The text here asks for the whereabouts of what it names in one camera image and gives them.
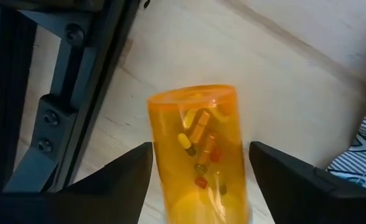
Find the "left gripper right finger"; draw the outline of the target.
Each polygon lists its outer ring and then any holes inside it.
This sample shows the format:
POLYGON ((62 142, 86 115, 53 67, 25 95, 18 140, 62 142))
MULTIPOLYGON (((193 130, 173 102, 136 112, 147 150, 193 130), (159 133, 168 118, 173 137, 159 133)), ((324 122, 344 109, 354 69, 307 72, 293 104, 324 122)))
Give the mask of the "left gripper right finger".
POLYGON ((366 224, 366 188, 259 141, 249 160, 276 224, 366 224))

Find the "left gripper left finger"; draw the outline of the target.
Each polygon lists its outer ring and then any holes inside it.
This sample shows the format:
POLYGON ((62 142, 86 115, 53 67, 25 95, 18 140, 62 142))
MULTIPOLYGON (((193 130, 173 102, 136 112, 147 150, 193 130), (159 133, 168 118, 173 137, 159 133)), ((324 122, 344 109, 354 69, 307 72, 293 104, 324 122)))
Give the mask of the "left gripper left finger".
POLYGON ((55 194, 46 224, 137 224, 153 165, 150 142, 55 194))

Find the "orange pill bottle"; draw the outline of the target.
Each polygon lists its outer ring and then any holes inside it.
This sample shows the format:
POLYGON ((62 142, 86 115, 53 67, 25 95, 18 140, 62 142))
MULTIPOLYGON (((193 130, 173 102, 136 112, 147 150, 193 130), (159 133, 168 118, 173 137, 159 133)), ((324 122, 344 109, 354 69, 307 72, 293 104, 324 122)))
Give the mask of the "orange pill bottle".
POLYGON ((250 224, 235 87, 190 86, 147 103, 165 224, 250 224))

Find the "black aluminium table frame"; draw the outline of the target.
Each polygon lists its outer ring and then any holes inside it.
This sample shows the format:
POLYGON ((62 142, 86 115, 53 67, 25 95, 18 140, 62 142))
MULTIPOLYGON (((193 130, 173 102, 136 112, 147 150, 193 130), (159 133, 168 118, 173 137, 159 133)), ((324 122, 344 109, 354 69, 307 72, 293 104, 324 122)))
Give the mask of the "black aluminium table frame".
POLYGON ((0 192, 73 182, 141 0, 0 0, 0 192), (38 27, 60 38, 50 91, 15 163, 38 27))

